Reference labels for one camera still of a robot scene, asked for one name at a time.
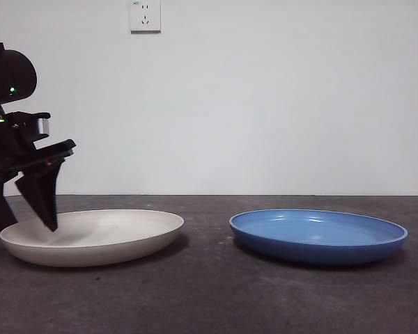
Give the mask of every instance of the motor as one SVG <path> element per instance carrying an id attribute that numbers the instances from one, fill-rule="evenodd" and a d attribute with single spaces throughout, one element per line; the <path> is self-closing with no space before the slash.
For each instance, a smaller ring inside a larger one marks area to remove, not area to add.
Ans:
<path id="1" fill-rule="evenodd" d="M 17 222 L 3 196 L 3 185 L 21 171 L 17 188 L 42 222 L 57 229 L 56 179 L 65 157 L 76 146 L 71 139 L 36 149 L 34 142 L 49 136 L 49 113 L 5 113 L 2 104 L 22 100 L 36 89 L 31 61 L 0 43 L 0 230 Z"/>

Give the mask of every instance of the white wall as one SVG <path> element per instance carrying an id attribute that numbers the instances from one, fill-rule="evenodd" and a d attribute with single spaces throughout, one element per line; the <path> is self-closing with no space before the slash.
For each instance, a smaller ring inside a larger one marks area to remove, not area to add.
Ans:
<path id="1" fill-rule="evenodd" d="M 159 35 L 128 3 L 0 0 L 59 193 L 418 194 L 418 0 L 163 0 Z"/>

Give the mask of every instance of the plate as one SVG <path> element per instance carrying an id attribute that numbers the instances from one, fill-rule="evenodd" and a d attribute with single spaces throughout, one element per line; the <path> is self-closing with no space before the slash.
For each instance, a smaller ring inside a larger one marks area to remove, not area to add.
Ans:
<path id="1" fill-rule="evenodd" d="M 5 228 L 0 238 L 21 260 L 53 267 L 90 267 L 129 261 L 169 245 L 184 219 L 151 210 L 94 210 L 58 215 L 51 232 L 38 219 Z"/>
<path id="2" fill-rule="evenodd" d="M 244 212 L 229 220 L 244 245 L 273 257 L 310 264 L 350 265 L 381 260 L 408 232 L 390 221 L 308 209 Z"/>

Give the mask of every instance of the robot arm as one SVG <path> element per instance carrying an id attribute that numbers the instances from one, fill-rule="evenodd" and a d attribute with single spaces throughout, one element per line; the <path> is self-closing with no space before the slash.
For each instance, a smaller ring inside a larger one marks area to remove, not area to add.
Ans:
<path id="1" fill-rule="evenodd" d="M 23 54 L 0 43 L 0 230 L 17 222 L 3 196 L 3 184 L 23 172 L 17 188 L 51 230 L 57 229 L 56 179 L 65 157 L 76 146 L 71 139 L 36 149 L 48 137 L 48 113 L 5 114 L 3 103 L 24 99 L 36 89 L 36 71 Z"/>

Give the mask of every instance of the plate rim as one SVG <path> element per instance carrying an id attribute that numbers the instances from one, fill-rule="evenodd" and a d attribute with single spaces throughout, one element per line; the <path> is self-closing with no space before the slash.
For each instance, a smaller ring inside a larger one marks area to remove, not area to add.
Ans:
<path id="1" fill-rule="evenodd" d="M 32 221 L 33 219 L 25 219 L 21 222 L 18 222 L 16 224 L 12 224 L 9 225 L 8 227 L 4 228 L 1 232 L 0 232 L 0 240 L 2 240 L 3 243 L 7 243 L 13 246 L 19 246 L 19 247 L 27 247 L 27 248 L 57 248 L 57 249 L 74 249 L 74 248 L 93 248 L 93 247 L 108 247 L 108 246 L 118 246 L 118 245 L 123 245 L 123 244 L 129 244 L 132 242 L 138 242 L 138 241 L 144 241 L 144 240 L 149 240 L 149 239 L 154 239 L 154 238 L 158 238 L 158 237 L 163 237 L 165 235 L 171 234 L 173 232 L 178 231 L 179 229 L 181 229 L 184 225 L 185 219 L 177 214 L 172 214 L 171 212 L 165 212 L 165 211 L 159 211 L 159 210 L 147 210 L 147 209 L 97 209 L 97 210 L 81 210 L 81 211 L 73 211 L 73 212 L 61 212 L 58 215 L 63 215 L 63 214 L 76 214 L 76 213 L 80 213 L 80 212 L 115 212 L 115 211 L 143 211 L 143 212 L 159 212 L 162 214 L 168 214 L 168 215 L 172 215 L 172 216 L 176 216 L 180 219 L 180 225 L 177 228 L 174 228 L 166 233 L 162 233 L 162 234 L 158 234 L 158 235 L 154 235 L 152 237 L 146 237 L 146 238 L 142 238 L 142 239 L 134 239 L 134 240 L 129 240 L 129 241 L 123 241 L 123 242 L 116 242 L 116 243 L 110 243 L 110 244 L 100 244 L 100 245 L 88 245 L 88 246 L 56 246 L 56 245 L 51 245 L 51 246 L 34 246 L 34 245 L 25 245 L 25 244 L 20 244 L 20 243 L 16 243 L 16 242 L 12 242 L 9 241 L 8 239 L 3 238 L 2 233 L 4 233 L 7 229 L 12 228 L 13 226 L 19 224 L 19 223 L 26 223 L 29 221 Z"/>
<path id="2" fill-rule="evenodd" d="M 377 221 L 382 221 L 384 223 L 388 223 L 390 225 L 394 225 L 398 228 L 400 228 L 403 231 L 403 235 L 395 238 L 395 239 L 390 239 L 387 241 L 381 241 L 381 242 L 373 242 L 373 243 L 367 243 L 367 244 L 329 244 L 329 243 L 323 243 L 323 242 L 310 242 L 310 241 L 291 241 L 291 240 L 285 240 L 285 239 L 275 239 L 272 237 L 264 237 L 264 236 L 260 236 L 257 234 L 252 234 L 252 233 L 248 233 L 245 232 L 244 230 L 241 230 L 239 227 L 235 226 L 233 223 L 233 220 L 236 219 L 239 216 L 245 215 L 245 214 L 251 214 L 254 212 L 270 212 L 270 211 L 302 211 L 302 212 L 323 212 L 323 213 L 333 213 L 333 214 L 344 214 L 344 215 L 349 215 L 349 216 L 358 216 L 360 218 L 369 218 L 372 220 L 377 220 Z M 245 233 L 248 234 L 250 236 L 253 237 L 258 237 L 261 239 L 265 239 L 265 240 L 272 240 L 272 241 L 276 241 L 279 243 L 287 243 L 287 244 L 295 244 L 295 245 L 301 245 L 301 246 L 322 246 L 322 247 L 368 247 L 368 246 L 379 246 L 379 245 L 387 245 L 387 244 L 392 244 L 398 241 L 402 241 L 404 239 L 407 238 L 408 236 L 408 231 L 407 229 L 405 229 L 403 226 L 393 223 L 391 221 L 386 221 L 385 219 L 381 219 L 381 218 L 377 218 L 377 217 L 372 217 L 372 216 L 366 216 L 363 214 L 352 214 L 350 212 L 339 212 L 339 211 L 329 211 L 329 210 L 320 210 L 320 209 L 258 209 L 258 210 L 251 210 L 251 211 L 246 211 L 246 212 L 241 212 L 239 214 L 236 214 L 234 216 L 232 216 L 229 219 L 229 225 L 231 226 L 231 228 L 235 231 L 241 232 L 241 233 Z"/>

